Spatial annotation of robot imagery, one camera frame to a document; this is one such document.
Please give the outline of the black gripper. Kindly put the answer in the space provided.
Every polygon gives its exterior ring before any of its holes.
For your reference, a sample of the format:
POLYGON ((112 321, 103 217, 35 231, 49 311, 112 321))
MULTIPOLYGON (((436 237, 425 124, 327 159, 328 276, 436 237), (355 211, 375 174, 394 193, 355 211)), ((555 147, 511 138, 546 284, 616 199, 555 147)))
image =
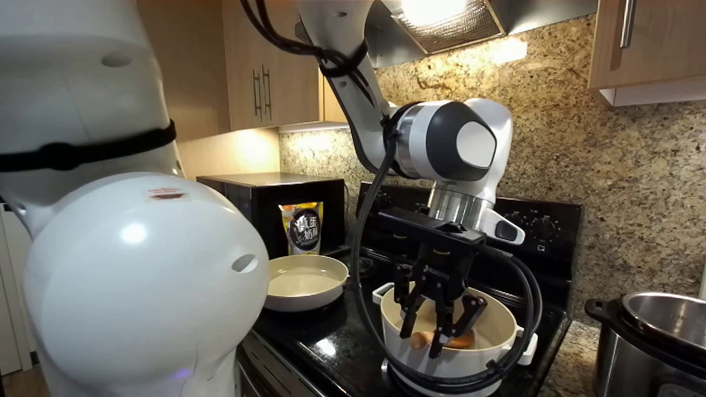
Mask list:
POLYGON ((382 209, 378 220, 415 245, 413 266, 401 264, 394 271, 394 302, 403 311, 401 340, 413 334, 423 295, 462 295, 458 300, 435 304, 436 326, 431 358, 439 358, 447 349, 442 345, 442 335, 474 334, 472 325, 488 308, 486 297, 465 292, 467 274, 483 246, 483 238, 463 238, 457 225, 401 207, 382 209))

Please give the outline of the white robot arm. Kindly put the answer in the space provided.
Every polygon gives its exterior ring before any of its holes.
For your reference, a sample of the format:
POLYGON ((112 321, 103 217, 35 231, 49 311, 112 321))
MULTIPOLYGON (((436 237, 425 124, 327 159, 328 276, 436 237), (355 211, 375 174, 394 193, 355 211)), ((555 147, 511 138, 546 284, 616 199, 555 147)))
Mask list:
MULTIPOLYGON (((372 0, 293 0, 375 174, 429 178, 408 220, 418 292, 450 306, 486 240, 524 243, 496 207, 511 115, 489 99, 394 105, 372 78, 372 0)), ((0 197, 32 233, 25 302, 50 397, 239 397, 236 349, 270 256, 255 227, 178 169, 156 56, 135 0, 0 0, 0 197)))

